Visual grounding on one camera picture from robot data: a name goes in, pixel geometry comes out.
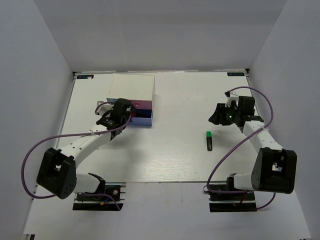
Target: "black mounting base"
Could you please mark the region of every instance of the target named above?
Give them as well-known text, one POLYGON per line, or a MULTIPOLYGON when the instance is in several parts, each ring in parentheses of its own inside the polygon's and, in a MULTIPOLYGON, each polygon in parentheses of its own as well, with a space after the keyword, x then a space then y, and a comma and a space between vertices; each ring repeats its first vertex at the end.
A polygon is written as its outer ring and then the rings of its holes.
MULTIPOLYGON (((226 183, 211 184, 210 188, 224 191, 226 183)), ((256 198, 253 192, 240 194, 219 194, 209 192, 209 208, 211 213, 256 212, 256 198)))
MULTIPOLYGON (((113 197, 117 202, 120 210, 122 209, 125 196, 126 196, 126 184, 125 183, 106 183, 105 194, 113 197)), ((108 200, 107 196, 83 196, 76 194, 73 201, 72 210, 80 211, 119 211, 115 203, 108 200)))

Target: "pink and blue box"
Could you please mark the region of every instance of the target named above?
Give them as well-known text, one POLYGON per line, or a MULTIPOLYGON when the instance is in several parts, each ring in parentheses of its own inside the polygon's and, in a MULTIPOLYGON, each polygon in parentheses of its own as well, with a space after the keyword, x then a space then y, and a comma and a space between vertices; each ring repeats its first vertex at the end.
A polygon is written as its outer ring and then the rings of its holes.
POLYGON ((129 125, 152 126, 153 107, 155 105, 155 77, 153 75, 114 73, 108 102, 128 99, 136 107, 136 114, 129 125))

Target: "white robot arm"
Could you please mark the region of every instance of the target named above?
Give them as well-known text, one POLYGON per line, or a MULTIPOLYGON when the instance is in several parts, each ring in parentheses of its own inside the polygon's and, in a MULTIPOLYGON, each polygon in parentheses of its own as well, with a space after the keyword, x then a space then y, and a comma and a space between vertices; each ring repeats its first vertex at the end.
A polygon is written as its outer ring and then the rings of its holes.
POLYGON ((135 112, 131 101, 119 98, 113 105, 101 108, 101 118, 86 136, 61 149, 49 148, 42 159, 36 182, 60 199, 74 193, 104 193, 105 181, 92 173, 76 173, 77 167, 101 145, 119 135, 135 112))
POLYGON ((258 153, 250 173, 232 173, 227 179, 226 193, 238 190, 290 194, 294 190, 297 155, 284 149, 264 129, 264 121, 255 114, 255 99, 226 92, 227 103, 218 103, 209 122, 215 125, 236 124, 258 153))

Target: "white wall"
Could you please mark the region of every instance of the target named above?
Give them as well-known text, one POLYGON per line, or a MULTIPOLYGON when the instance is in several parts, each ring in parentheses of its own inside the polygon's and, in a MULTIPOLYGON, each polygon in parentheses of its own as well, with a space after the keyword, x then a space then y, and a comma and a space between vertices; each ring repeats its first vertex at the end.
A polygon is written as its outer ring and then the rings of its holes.
MULTIPOLYGON (((274 107, 270 130, 298 156, 295 191, 312 239, 320 239, 320 1, 288 0, 250 70, 274 107)), ((258 109, 270 110, 258 99, 258 109)))
POLYGON ((250 68, 286 0, 35 0, 72 71, 250 68))
MULTIPOLYGON (((32 0, 0 1, 0 238, 20 239, 31 198, 20 169, 37 141, 57 134, 72 89, 72 72, 32 0)), ((27 164, 31 189, 44 150, 27 164)))

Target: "white table surface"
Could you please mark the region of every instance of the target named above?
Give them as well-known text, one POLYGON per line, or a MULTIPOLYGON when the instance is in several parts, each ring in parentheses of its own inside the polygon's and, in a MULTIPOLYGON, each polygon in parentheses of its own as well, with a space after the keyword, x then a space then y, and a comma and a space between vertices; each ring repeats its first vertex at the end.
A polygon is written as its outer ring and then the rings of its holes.
MULTIPOLYGON (((155 75, 153 125, 128 127, 110 143, 87 157, 78 173, 95 173, 108 182, 207 181, 217 162, 245 136, 235 126, 208 122, 224 94, 237 86, 248 86, 245 76, 228 77, 225 72, 148 73, 155 75), (207 151, 206 131, 212 132, 213 151, 207 151)), ((97 101, 106 101, 112 74, 75 80, 63 134, 87 132, 99 119, 97 101)), ((251 96, 248 89, 236 91, 251 96)), ((59 146, 75 138, 62 138, 59 146)), ((257 158, 246 142, 219 168, 213 180, 231 173, 249 173, 257 158)))
MULTIPOLYGON (((128 182, 120 212, 72 211, 74 195, 61 200, 35 199, 25 234, 35 240, 299 240, 310 233, 295 192, 277 194, 258 212, 210 213, 202 193, 214 165, 244 136, 235 126, 208 122, 224 92, 247 86, 244 77, 226 73, 154 73, 156 103, 152 128, 128 127, 78 168, 110 182, 128 182), (206 149, 212 131, 213 151, 206 149)), ((111 74, 76 80, 63 133, 90 129, 98 118, 97 101, 106 99, 111 74)), ((238 91, 250 95, 248 90, 238 91)), ((60 145, 72 139, 62 139, 60 145)), ((250 171, 256 159, 244 144, 219 168, 215 180, 250 171)), ((37 195, 48 192, 39 187, 37 195)), ((272 193, 256 192, 257 206, 272 193)))

